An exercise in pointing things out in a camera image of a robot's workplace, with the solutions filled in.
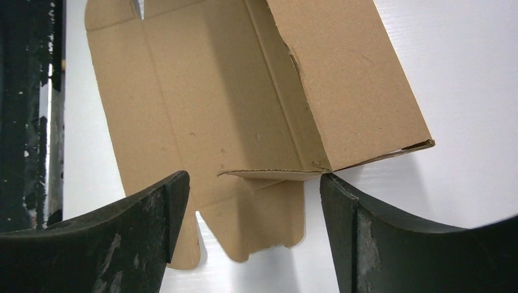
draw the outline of cardboard edge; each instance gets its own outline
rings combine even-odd
[[[331,170],[322,171],[300,171],[300,170],[282,170],[282,169],[256,169],[256,170],[227,170],[222,171],[217,176],[233,175],[245,179],[265,179],[265,180],[288,180],[288,181],[306,181],[316,178]]]
[[[388,153],[388,154],[383,154],[381,156],[375,157],[375,158],[367,160],[367,161],[363,161],[363,162],[358,163],[358,164],[354,164],[354,165],[349,166],[349,167],[345,167],[345,168],[341,168],[341,169],[338,169],[338,170],[334,170],[333,172],[337,172],[337,171],[341,171],[341,170],[357,167],[357,166],[360,166],[360,165],[369,164],[369,163],[376,162],[376,161],[381,161],[381,160],[384,160],[384,159],[389,159],[391,157],[398,157],[398,156],[401,156],[403,154],[413,153],[415,151],[425,150],[427,148],[432,148],[435,145],[436,145],[436,141],[435,140],[427,139],[424,142],[416,143],[415,145],[407,146],[407,147],[402,148],[400,150],[393,151],[393,152]]]
[[[398,157],[403,154],[413,153],[415,151],[425,150],[432,148],[436,145],[436,141],[433,139],[427,139],[424,142],[416,143],[411,146],[407,146],[400,150],[393,151],[391,153],[383,154],[373,159],[360,162],[345,168],[337,170],[322,169],[321,171],[302,171],[302,170],[282,170],[282,169],[256,169],[256,170],[226,170],[221,171],[217,176],[221,175],[233,175],[246,179],[267,179],[267,180],[291,180],[291,181],[306,181],[318,177],[319,175],[332,173],[344,169],[353,168],[360,165],[369,164],[376,161],[381,161],[391,157]]]

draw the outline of crease line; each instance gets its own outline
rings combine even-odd
[[[142,30],[145,32],[145,27],[144,27],[144,24],[142,22],[140,22],[140,26],[142,27]],[[180,146],[178,145],[177,135],[175,133],[175,130],[174,130],[174,127],[173,127],[173,124],[172,124],[172,121],[171,121],[171,115],[169,114],[169,110],[167,108],[166,99],[164,97],[164,90],[162,89],[162,83],[160,81],[160,77],[159,77],[158,71],[156,69],[155,58],[153,56],[153,52],[151,50],[151,45],[149,44],[149,39],[147,37],[147,34],[144,34],[144,39],[145,39],[145,42],[146,42],[146,47],[147,47],[147,51],[149,53],[149,57],[151,59],[151,62],[153,62],[153,71],[154,71],[154,74],[156,76],[156,80],[158,81],[158,85],[159,85],[159,88],[160,88],[161,100],[162,100],[162,103],[164,105],[164,109],[166,110],[167,121],[169,122],[169,128],[170,128],[170,131],[171,131],[171,135],[172,135],[172,137],[173,137],[173,139],[175,141],[175,146],[176,146],[176,149],[177,149],[178,158],[180,159],[180,163],[182,165],[182,169],[185,170],[184,159],[182,158],[182,155],[181,155],[181,152],[180,152]]]
[[[266,58],[266,54],[264,53],[264,45],[263,45],[263,42],[261,40],[261,38],[259,37],[259,34],[257,32],[257,25],[254,21],[254,18],[252,17],[252,14],[250,12],[250,7],[249,7],[249,4],[248,4],[248,0],[243,0],[244,3],[245,3],[245,6],[246,6],[246,10],[248,12],[248,16],[250,18],[250,22],[252,23],[252,26],[254,27],[254,33],[255,33],[255,37],[257,39],[257,42],[259,43],[260,47],[261,47],[261,52],[263,53],[263,60],[264,60],[264,63],[266,64],[266,67],[268,68],[268,72],[269,72],[269,75],[270,75],[270,81],[272,82],[274,88],[275,88],[275,95],[277,96],[277,101],[279,102],[280,104],[280,108],[282,109],[282,113],[284,114],[284,120],[286,121],[286,125],[288,126],[288,129],[290,131],[290,136],[291,136],[291,140],[293,142],[293,145],[295,146],[295,150],[297,151],[297,157],[299,158],[299,163],[300,163],[300,166],[302,169],[305,169],[305,166],[304,166],[304,163],[302,160],[302,157],[301,157],[301,150],[300,150],[300,147],[297,143],[297,140],[295,139],[294,135],[293,135],[293,127],[291,126],[291,123],[290,123],[290,120],[288,119],[288,117],[286,116],[286,110],[284,109],[284,105],[283,103],[281,102],[281,98],[280,98],[280,94],[279,94],[279,85],[276,83],[276,81],[274,80],[274,77],[273,77],[273,74],[272,74],[272,66],[270,66],[270,63],[268,62],[268,59]]]
[[[161,15],[164,15],[164,14],[167,14],[167,13],[170,13],[170,12],[174,12],[174,11],[177,11],[177,10],[180,10],[180,9],[184,9],[184,8],[187,8],[189,6],[193,6],[193,5],[196,5],[196,4],[199,4],[201,2],[205,2],[207,0],[199,0],[199,1],[196,1],[194,3],[190,3],[190,4],[186,4],[184,6],[181,6],[181,7],[177,7],[177,8],[173,8],[173,9],[169,9],[169,10],[166,10],[166,11],[162,11],[162,12],[159,12],[155,15],[152,15],[150,17],[146,17],[144,15],[144,19],[141,20],[137,15],[136,15],[136,12],[135,12],[135,7],[133,7],[133,5],[131,5],[133,7],[133,15],[132,15],[132,18],[130,19],[127,19],[127,20],[121,20],[121,21],[118,21],[116,23],[112,23],[112,24],[108,24],[108,25],[105,25],[105,26],[101,26],[101,27],[96,27],[94,29],[86,29],[86,26],[85,26],[85,29],[87,32],[95,32],[95,31],[98,31],[98,30],[101,30],[101,29],[105,29],[105,28],[108,28],[108,27],[112,27],[112,26],[118,26],[118,25],[121,25],[121,24],[124,24],[124,23],[129,23],[130,21],[132,20],[138,20],[138,21],[144,21],[144,20],[151,20],[155,17],[159,17]]]

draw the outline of worn black surface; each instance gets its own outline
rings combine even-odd
[[[47,230],[0,234],[0,292],[158,292],[188,195],[177,172]]]
[[[320,192],[340,292],[518,292],[518,216],[467,230],[404,212],[335,175],[322,176]]]
[[[0,0],[0,232],[45,227],[48,118],[40,92],[49,78],[49,90],[61,91],[62,8],[59,0]]]

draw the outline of white background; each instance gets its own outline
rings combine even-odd
[[[450,225],[471,228],[517,214],[518,1],[375,2],[437,146],[338,174]],[[67,3],[66,219],[124,196],[84,30],[85,4]],[[338,292],[318,180],[305,183],[305,199],[304,240],[244,264],[227,258],[199,218],[202,264],[167,269],[162,292]]]

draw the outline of brown cardboard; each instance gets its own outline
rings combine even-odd
[[[125,192],[191,175],[174,268],[195,211],[245,261],[302,239],[300,180],[432,145],[371,1],[89,0],[85,24]]]

